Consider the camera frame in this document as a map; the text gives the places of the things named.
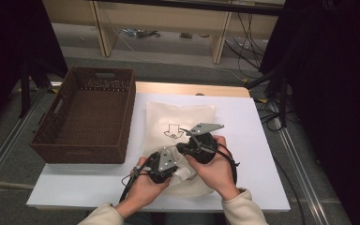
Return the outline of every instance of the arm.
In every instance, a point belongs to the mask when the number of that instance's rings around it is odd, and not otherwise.
[[[145,157],[141,157],[137,165],[142,165],[145,160]],[[127,197],[122,202],[116,206],[108,203],[101,205],[80,224],[123,224],[125,218],[128,218],[146,205],[153,202],[154,199],[169,185],[170,179],[167,179],[162,184],[155,184],[145,173],[146,172],[142,172],[135,180],[127,194]]]
[[[224,137],[215,136],[214,138],[217,143],[226,146]],[[229,155],[223,147],[219,147],[218,150]],[[227,159],[219,154],[216,154],[208,164],[201,164],[191,156],[186,156],[186,159],[204,183],[221,196],[224,214],[232,225],[266,224],[263,212],[252,201],[250,192],[244,190],[241,193],[236,187]]]

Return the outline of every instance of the person's left hand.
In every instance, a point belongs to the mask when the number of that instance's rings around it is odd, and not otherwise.
[[[145,161],[145,157],[140,157],[137,165],[141,166]],[[164,183],[156,184],[151,180],[147,172],[142,171],[130,187],[127,197],[114,208],[122,218],[127,218],[153,202],[154,199],[169,186],[170,181],[171,179],[166,179]]]

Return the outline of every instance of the sleeve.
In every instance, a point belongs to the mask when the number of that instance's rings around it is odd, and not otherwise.
[[[122,225],[124,219],[119,213],[111,207],[108,203],[101,205],[95,209],[86,219],[84,219],[79,225]]]
[[[232,225],[266,225],[262,209],[252,201],[249,190],[245,190],[237,197],[222,201],[226,218]]]

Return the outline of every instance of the hand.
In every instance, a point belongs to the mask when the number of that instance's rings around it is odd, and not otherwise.
[[[145,161],[145,157],[140,157],[137,165],[141,166]],[[169,186],[170,180],[166,179],[164,183],[156,184],[150,179],[147,172],[142,171],[141,175],[133,182],[127,197],[114,208],[122,218],[127,218],[153,202]]]
[[[213,138],[217,143],[227,146],[224,137],[214,136]],[[218,151],[227,156],[230,155],[230,153],[220,145],[218,145]],[[230,162],[226,158],[220,154],[216,154],[212,161],[207,164],[201,164],[189,155],[186,155],[186,159],[204,183],[211,189],[217,191],[223,200],[231,200],[239,195],[239,190],[233,182],[233,172]]]

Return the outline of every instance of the basket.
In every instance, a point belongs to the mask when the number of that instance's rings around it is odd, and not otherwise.
[[[30,145],[47,163],[124,163],[135,96],[133,69],[73,67]]]

